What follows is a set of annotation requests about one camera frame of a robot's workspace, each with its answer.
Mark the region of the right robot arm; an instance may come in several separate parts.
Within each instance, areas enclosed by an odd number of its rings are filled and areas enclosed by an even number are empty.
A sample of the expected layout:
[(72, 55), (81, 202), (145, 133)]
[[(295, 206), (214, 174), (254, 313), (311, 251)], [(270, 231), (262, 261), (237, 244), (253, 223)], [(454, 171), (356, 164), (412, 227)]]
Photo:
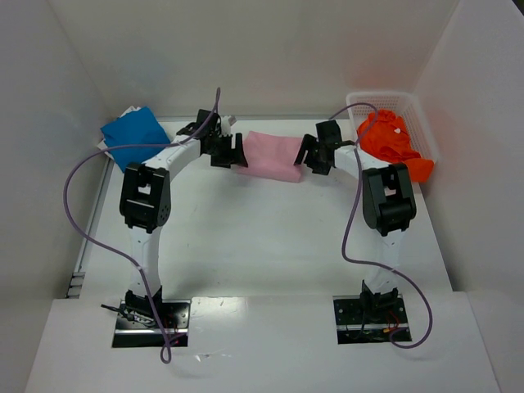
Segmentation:
[[(317, 134), (306, 134), (301, 141), (294, 164), (306, 165), (315, 174), (327, 175), (340, 169), (357, 179), (354, 205), (342, 239), (344, 260), (368, 266), (370, 275), (362, 281), (359, 295), (364, 316), (376, 318), (393, 307), (398, 299), (394, 283), (400, 242), (417, 208), (406, 165), (389, 164), (363, 151), (357, 141), (344, 141), (335, 120), (316, 124)], [(364, 222), (381, 241), (376, 260), (357, 260), (347, 255), (350, 227), (358, 207)]]

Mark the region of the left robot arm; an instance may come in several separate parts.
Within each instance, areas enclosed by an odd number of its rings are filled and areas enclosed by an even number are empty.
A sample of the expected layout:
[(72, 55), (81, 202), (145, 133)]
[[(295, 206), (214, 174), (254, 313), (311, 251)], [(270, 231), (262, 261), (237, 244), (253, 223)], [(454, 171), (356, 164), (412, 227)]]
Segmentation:
[(248, 166), (242, 135), (232, 133), (236, 122), (233, 115), (199, 110), (196, 121), (176, 133), (172, 147), (126, 167), (120, 214), (129, 229), (131, 258), (137, 270), (124, 297), (128, 311), (150, 319), (161, 315), (160, 233), (171, 214), (171, 181), (203, 155), (210, 157), (214, 167)]

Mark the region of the pink t-shirt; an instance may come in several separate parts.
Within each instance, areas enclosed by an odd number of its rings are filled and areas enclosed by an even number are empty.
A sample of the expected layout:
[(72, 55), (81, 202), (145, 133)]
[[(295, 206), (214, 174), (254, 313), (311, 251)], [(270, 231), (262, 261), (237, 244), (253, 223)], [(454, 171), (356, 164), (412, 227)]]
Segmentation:
[(283, 137), (250, 131), (243, 141), (247, 167), (238, 174), (288, 183), (299, 183), (302, 168), (295, 165), (302, 138)]

